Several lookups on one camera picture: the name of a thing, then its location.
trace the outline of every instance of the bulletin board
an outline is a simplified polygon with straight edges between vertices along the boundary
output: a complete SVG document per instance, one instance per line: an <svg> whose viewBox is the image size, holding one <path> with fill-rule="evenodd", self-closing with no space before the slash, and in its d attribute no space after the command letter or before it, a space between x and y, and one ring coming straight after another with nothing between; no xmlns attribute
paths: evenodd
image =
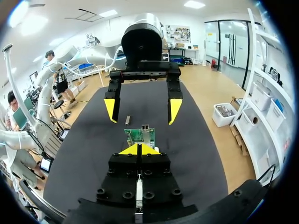
<svg viewBox="0 0 299 224"><path fill-rule="evenodd" d="M166 25L166 37L167 40L180 43L191 42L190 27Z"/></svg>

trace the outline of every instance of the circuit board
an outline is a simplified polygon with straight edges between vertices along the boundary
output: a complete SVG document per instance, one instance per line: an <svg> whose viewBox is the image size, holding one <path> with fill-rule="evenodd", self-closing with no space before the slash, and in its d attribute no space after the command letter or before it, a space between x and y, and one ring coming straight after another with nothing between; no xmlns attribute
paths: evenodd
<svg viewBox="0 0 299 224"><path fill-rule="evenodd" d="M142 125L139 129L125 129L128 136L127 142L129 146L135 143L147 144L152 149L155 149L155 129L149 128L148 125Z"/></svg>

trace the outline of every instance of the person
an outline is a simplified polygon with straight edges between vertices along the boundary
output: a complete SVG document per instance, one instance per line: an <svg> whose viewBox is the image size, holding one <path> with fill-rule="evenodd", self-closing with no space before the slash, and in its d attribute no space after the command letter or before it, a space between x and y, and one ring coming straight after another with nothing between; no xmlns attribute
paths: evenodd
<svg viewBox="0 0 299 224"><path fill-rule="evenodd" d="M10 125L12 127L13 131L18 132L20 130L20 127L16 123L13 115L14 115L14 112L19 108L19 105L18 105L18 101L16 100L16 98L14 96L14 92L13 91L10 91L8 93L7 99L8 99L8 103L9 103L10 109L8 111L9 119L6 120L6 122L7 122L6 125L7 126Z"/></svg>
<svg viewBox="0 0 299 224"><path fill-rule="evenodd" d="M2 104L0 104L0 130L2 131L7 130L7 127L5 128L4 126L6 113L6 110ZM44 173L34 160L33 156L25 149L11 149L5 142L0 142L0 159L4 161L6 168L10 173L15 173L21 179L25 179L33 188L44 188L44 182L42 181L46 179ZM38 179L29 168L34 170L41 179Z"/></svg>
<svg viewBox="0 0 299 224"><path fill-rule="evenodd" d="M53 50L50 50L46 53L46 58L49 62L52 61L54 56L55 54ZM68 87L67 80L62 68L54 73L54 78L56 79L58 94L61 93L63 97L70 102L71 105L77 103L77 100L75 99L72 91Z"/></svg>

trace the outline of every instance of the laptop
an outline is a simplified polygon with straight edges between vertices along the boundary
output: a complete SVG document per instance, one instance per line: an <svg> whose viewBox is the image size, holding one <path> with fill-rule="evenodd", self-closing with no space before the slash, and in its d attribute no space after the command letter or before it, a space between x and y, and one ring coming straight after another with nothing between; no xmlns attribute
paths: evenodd
<svg viewBox="0 0 299 224"><path fill-rule="evenodd" d="M30 98L27 98L25 101L24 101L24 104L26 106L26 108L28 110L32 109L33 110L33 104L31 102L31 99ZM22 129L23 127L25 127L26 123L27 123L27 118L26 116L24 115L23 111L21 110L21 108L18 108L14 114L13 114L13 117L17 123L17 125L19 126L20 129Z"/></svg>

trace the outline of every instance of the black mat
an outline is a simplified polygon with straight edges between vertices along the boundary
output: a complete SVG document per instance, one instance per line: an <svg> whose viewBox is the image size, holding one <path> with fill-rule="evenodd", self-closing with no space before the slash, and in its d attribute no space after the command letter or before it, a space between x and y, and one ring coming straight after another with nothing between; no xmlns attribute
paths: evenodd
<svg viewBox="0 0 299 224"><path fill-rule="evenodd" d="M109 120L104 103L107 88L99 89L73 124L58 151L44 190L44 198L67 213L79 197L95 201L112 153L127 148L124 123L129 128L149 124L156 129L156 145L171 160L183 191L185 206L205 208L228 194L227 182L212 135L183 84L183 103L175 122L167 124L166 82L124 84L117 124Z"/></svg>

